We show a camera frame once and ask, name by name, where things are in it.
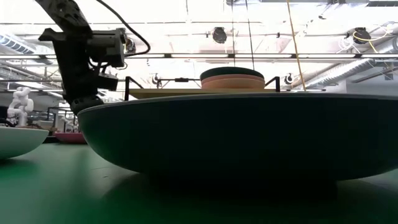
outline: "white robot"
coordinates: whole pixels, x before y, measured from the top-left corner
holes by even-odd
[[[17,115],[19,118],[18,126],[25,126],[27,122],[27,113],[33,111],[33,100],[29,99],[28,94],[30,88],[18,87],[17,91],[14,92],[13,99],[7,110],[7,116],[9,118],[15,118]]]
[[[67,126],[71,127],[76,133],[79,131],[79,124],[78,121],[75,121],[75,124],[73,124],[73,121],[68,120],[66,117],[61,117],[61,120],[67,124]]]

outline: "wooden board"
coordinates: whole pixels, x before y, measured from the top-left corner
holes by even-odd
[[[130,89],[130,95],[137,99],[165,97],[165,96],[184,96],[212,93],[274,93],[274,89]]]

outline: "white bowl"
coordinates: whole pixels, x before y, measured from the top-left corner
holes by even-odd
[[[41,145],[47,130],[0,127],[0,159],[21,156]]]

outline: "green floor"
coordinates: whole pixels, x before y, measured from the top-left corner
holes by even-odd
[[[0,223],[122,222],[398,223],[398,171],[340,182],[335,199],[303,201],[160,189],[88,146],[44,144],[0,162]]]

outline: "ceiling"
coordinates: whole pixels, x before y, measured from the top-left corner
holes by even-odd
[[[118,18],[95,0],[77,0],[87,21],[93,30],[110,30],[124,27]],[[227,5],[226,0],[151,0],[151,1],[105,1],[123,16],[123,18],[152,46],[152,54],[190,53],[190,54],[293,54],[291,24],[287,5],[284,2]],[[355,27],[365,27],[374,41],[374,45],[393,38],[398,33],[397,7],[369,7],[366,1],[351,4],[292,3],[292,20],[298,52],[356,53],[351,47],[341,50],[341,43],[347,32]],[[34,0],[0,0],[0,34],[6,34],[22,43],[32,46],[36,54],[53,54],[52,44],[39,42],[38,36],[45,28],[61,31]],[[227,34],[225,44],[217,44],[211,36],[215,27],[224,27]],[[132,34],[137,45],[137,51],[145,50],[145,45]],[[360,52],[371,49],[369,44],[353,44]],[[0,47],[0,54],[18,54],[6,47]],[[56,62],[44,67],[42,63],[32,60],[9,60],[26,70],[39,74],[60,78]],[[237,66],[254,68],[266,79],[274,76],[284,77],[291,73],[299,76],[297,63],[274,60],[263,62],[256,60],[253,64],[247,58],[234,60],[230,58],[210,59],[129,59],[128,68],[121,71],[114,68],[109,72],[118,74],[118,78],[135,77],[147,88],[153,88],[152,76],[157,73],[162,78],[197,78],[201,72],[209,68]],[[306,80],[328,70],[336,62],[302,62],[302,72]],[[368,75],[371,72],[359,73],[349,80]],[[384,84],[383,76],[368,80],[377,85]],[[124,89],[124,83],[118,86]],[[195,83],[169,83],[164,88],[198,88]],[[123,93],[110,93],[116,98],[122,98]]]

